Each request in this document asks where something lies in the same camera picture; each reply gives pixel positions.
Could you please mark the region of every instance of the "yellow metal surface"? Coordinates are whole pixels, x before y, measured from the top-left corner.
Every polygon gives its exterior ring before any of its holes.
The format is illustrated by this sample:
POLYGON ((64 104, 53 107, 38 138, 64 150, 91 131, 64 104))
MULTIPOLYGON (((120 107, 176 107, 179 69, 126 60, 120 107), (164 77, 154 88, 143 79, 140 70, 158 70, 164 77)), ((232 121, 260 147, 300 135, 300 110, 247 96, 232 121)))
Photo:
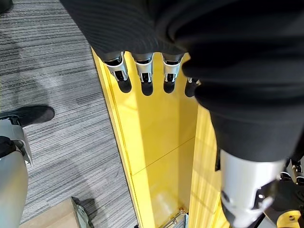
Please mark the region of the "yellow metal surface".
POLYGON ((160 227, 179 208, 189 209, 194 139, 191 139, 133 176, 143 227, 160 227))
POLYGON ((301 213, 298 210, 291 210, 280 215, 276 221, 276 226, 278 228, 300 228, 298 219, 301 213))
POLYGON ((184 94, 182 72, 174 92, 164 92, 159 53, 154 55, 151 96, 141 92, 130 53, 124 55, 132 83, 128 94, 119 90, 94 51, 93 55, 139 225, 158 228, 179 207, 189 207, 197 103, 184 94))
POLYGON ((215 172, 216 139, 209 112, 198 108, 195 135, 189 227, 226 227, 220 206, 220 172, 215 172))

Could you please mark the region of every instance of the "striped carpet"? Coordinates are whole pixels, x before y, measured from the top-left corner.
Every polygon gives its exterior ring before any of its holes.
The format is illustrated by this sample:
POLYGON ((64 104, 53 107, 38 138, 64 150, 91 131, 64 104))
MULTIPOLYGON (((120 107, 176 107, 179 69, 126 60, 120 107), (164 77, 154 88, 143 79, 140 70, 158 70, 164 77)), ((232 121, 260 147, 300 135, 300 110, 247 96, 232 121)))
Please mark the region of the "striped carpet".
POLYGON ((0 15, 0 110, 29 104, 49 104, 56 117, 25 128, 34 167, 21 222, 74 196, 95 228, 133 228, 90 46, 57 0, 15 0, 0 15))

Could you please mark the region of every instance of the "yellow panel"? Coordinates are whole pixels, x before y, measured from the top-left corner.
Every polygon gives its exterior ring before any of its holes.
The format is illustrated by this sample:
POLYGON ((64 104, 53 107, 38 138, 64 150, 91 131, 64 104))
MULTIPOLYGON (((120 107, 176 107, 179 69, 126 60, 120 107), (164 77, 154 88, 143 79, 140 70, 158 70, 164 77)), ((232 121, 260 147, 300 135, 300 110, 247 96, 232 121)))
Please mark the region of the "yellow panel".
POLYGON ((220 202, 220 172, 214 171, 216 150, 216 139, 209 112, 199 107, 189 210, 191 228, 211 227, 217 219, 215 213, 220 202))
POLYGON ((159 227, 181 205, 184 209, 189 205, 197 103, 184 94, 186 77, 182 72, 174 92, 164 92, 159 53, 154 56, 151 96, 141 92, 130 53, 124 55, 133 87, 128 94, 119 90, 94 51, 93 55, 139 225, 159 227))
POLYGON ((133 176, 139 211, 149 218, 143 227, 158 228, 179 208, 188 211, 193 149, 194 138, 133 176))
POLYGON ((141 82, 130 53, 125 55, 132 91, 124 94, 110 76, 117 112, 131 167, 136 174, 195 135, 197 103, 184 94, 186 77, 180 72, 173 93, 163 90, 163 63, 154 55, 151 96, 141 91, 141 82))

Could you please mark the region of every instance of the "metal bracket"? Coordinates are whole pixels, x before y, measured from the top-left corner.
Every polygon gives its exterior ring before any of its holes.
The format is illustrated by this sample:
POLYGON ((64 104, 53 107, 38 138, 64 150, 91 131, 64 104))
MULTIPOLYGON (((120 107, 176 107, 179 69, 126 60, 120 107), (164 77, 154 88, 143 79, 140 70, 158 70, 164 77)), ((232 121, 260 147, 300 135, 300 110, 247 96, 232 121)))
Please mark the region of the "metal bracket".
POLYGON ((141 63, 141 61, 136 61, 136 59, 135 59, 136 69, 137 69, 141 82, 145 82, 145 80, 144 80, 145 76, 148 77, 148 82, 152 81, 153 57, 154 57, 154 53, 150 59, 147 59, 147 61, 148 61, 147 63, 141 63))
POLYGON ((175 79, 177 78, 180 70, 181 60, 177 64, 169 64, 169 61, 166 61, 163 58, 163 73, 165 82, 175 82, 175 79), (169 75, 173 75, 172 80, 168 80, 169 75))
POLYGON ((167 222, 162 228, 173 228, 173 227, 175 227, 176 225, 178 225, 178 223, 180 221, 182 221, 185 218, 186 214, 187 213, 184 211, 184 209, 181 208, 179 213, 174 218, 172 218, 169 222, 167 222))
POLYGON ((115 77, 117 82, 122 81, 121 78, 123 81, 126 81, 128 79, 128 68, 124 59, 124 53, 121 52, 120 55, 121 61, 118 65, 112 66, 109 64, 110 62, 105 62, 105 65, 108 67, 110 73, 115 77))

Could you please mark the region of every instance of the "black fabric cover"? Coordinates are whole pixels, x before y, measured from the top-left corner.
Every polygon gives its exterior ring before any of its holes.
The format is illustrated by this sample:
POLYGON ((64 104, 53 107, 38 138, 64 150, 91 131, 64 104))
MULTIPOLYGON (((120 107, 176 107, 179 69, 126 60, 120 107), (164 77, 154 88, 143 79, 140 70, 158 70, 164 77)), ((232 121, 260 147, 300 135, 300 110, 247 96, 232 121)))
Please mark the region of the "black fabric cover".
POLYGON ((302 0, 61 0, 101 59, 188 51, 218 146, 252 161, 291 156, 304 124, 302 0))

